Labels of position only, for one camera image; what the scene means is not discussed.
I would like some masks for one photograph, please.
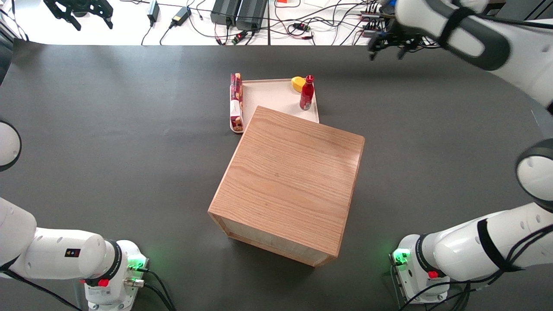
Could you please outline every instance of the desk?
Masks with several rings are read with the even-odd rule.
[[[180,27],[171,29],[165,39],[164,45],[217,45],[215,39],[207,38],[199,35],[192,27],[194,26],[206,35],[214,35],[213,26],[211,23],[210,13],[199,11],[204,17],[200,20],[198,11],[194,10],[201,0],[189,0],[191,3],[192,17]],[[278,3],[278,6],[294,6],[299,0],[290,0],[289,4]],[[177,6],[185,6],[186,0],[159,0],[159,3],[173,4]],[[206,0],[199,9],[211,10],[215,0]],[[269,0],[270,17],[276,18],[274,0]],[[90,45],[140,45],[142,37],[149,28],[149,21],[146,17],[148,4],[133,4],[131,2],[122,2],[120,0],[109,0],[113,7],[113,29],[109,29],[104,21],[95,15],[88,14],[77,20],[82,25],[82,29],[78,32],[71,24],[64,20],[56,19],[48,10],[46,5],[41,0],[16,0],[16,17],[18,23],[28,33],[31,41],[48,44],[90,44]],[[338,3],[338,0],[331,0],[328,6]],[[361,3],[361,0],[342,0],[342,4]],[[336,19],[339,21],[342,16],[352,8],[353,5],[340,5],[336,10]],[[350,13],[358,13],[365,9],[366,6],[358,6],[357,9]],[[171,18],[177,13],[179,7],[160,6],[158,22],[146,39],[145,45],[159,45],[159,39],[167,30],[171,22]],[[319,10],[319,8],[305,4],[303,1],[297,8],[279,8],[277,14],[281,19],[300,18],[310,13]],[[316,15],[332,19],[333,8],[324,10]],[[356,25],[359,22],[358,16],[348,16],[345,22]],[[346,36],[354,28],[352,25],[343,24],[340,26],[335,45],[340,44]],[[273,30],[283,32],[284,27],[277,21],[272,21]],[[335,36],[335,28],[323,25],[322,23],[313,23],[313,31],[315,32],[315,43],[317,45],[330,45]],[[225,35],[226,27],[217,27],[218,35]],[[231,28],[231,34],[239,33],[236,28]],[[277,33],[271,34],[271,45],[312,45],[310,40],[293,39],[286,35]],[[365,45],[368,39],[361,38],[358,45]],[[267,45],[267,31],[262,31],[255,35],[250,45]],[[346,40],[345,45],[352,44],[352,37]]]
[[[0,195],[41,227],[133,240],[184,311],[394,311],[387,254],[403,236],[529,202],[513,166],[541,134],[514,87],[446,51],[370,62],[363,47],[296,49],[17,42],[0,110],[23,153]],[[233,241],[208,216],[239,140],[231,72],[313,74],[320,122],[366,138],[334,262],[312,269]],[[549,310],[550,272],[508,273],[467,310]],[[38,283],[73,298],[70,281]],[[69,311],[15,281],[0,292],[3,311]],[[163,306],[144,290],[135,309]]]

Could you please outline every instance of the red button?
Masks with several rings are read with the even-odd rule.
[[[108,284],[109,284],[109,280],[105,278],[98,281],[98,286],[100,287],[106,287]]]

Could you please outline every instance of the wood grain surface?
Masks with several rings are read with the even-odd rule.
[[[318,254],[338,256],[363,145],[362,136],[257,107],[208,212],[231,237],[326,262]]]

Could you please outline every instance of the green led light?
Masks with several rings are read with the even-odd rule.
[[[129,268],[142,268],[146,264],[146,258],[143,255],[129,256],[127,265]]]
[[[407,259],[410,257],[411,252],[406,248],[398,248],[392,253],[396,265],[401,266],[407,263]]]

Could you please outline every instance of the yellow object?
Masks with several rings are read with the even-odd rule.
[[[294,90],[301,93],[301,88],[304,87],[305,79],[302,77],[293,77],[292,78],[292,87]]]

